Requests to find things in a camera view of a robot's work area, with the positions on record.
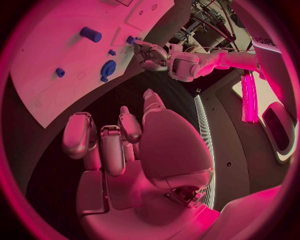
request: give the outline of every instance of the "black floor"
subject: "black floor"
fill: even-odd
[[[116,125],[120,107],[125,105],[141,123],[143,93],[151,88],[166,108],[187,119],[199,129],[193,97],[166,72],[145,71],[115,87],[83,111],[89,112],[100,129]],[[34,209],[58,232],[71,240],[87,239],[76,215],[76,191],[85,171],[82,160],[68,158],[62,151],[61,131],[37,163],[27,187],[26,197]]]

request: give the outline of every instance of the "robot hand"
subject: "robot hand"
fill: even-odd
[[[168,53],[149,42],[135,39],[134,56],[140,66],[149,71],[168,71],[168,75],[182,82],[191,82],[200,76],[210,74],[214,69],[230,67],[256,71],[264,78],[256,54],[228,52],[224,49],[212,53],[182,52],[183,46],[170,44]]]

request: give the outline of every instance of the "white robotic arm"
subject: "white robotic arm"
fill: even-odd
[[[195,78],[210,74],[214,69],[230,67],[256,71],[263,78],[256,54],[248,52],[228,52],[224,49],[212,53],[182,52],[183,46],[170,44],[167,52],[148,42],[134,41],[134,56],[140,66],[149,71],[168,71],[171,78],[191,82]]]

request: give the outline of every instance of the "pink light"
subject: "pink light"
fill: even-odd
[[[242,118],[243,122],[258,122],[258,97],[253,75],[241,76]]]

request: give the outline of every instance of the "blue knob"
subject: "blue knob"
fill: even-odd
[[[81,29],[80,35],[93,41],[94,43],[98,43],[102,38],[102,34],[100,32],[90,29],[87,26]]]
[[[126,40],[126,43],[129,43],[129,44],[134,44],[135,43],[135,38],[133,36],[129,36]]]
[[[112,75],[116,70],[116,62],[114,60],[109,60],[106,63],[104,63],[102,69],[101,69],[101,81],[106,83],[108,81],[107,77]]]
[[[113,51],[112,49],[111,49],[111,50],[109,50],[109,51],[108,51],[108,53],[109,53],[110,55],[112,55],[112,56],[116,56],[116,52],[115,52],[115,51]]]
[[[65,71],[61,68],[57,68],[55,70],[55,72],[56,72],[57,76],[59,76],[60,78],[62,78],[65,75]]]

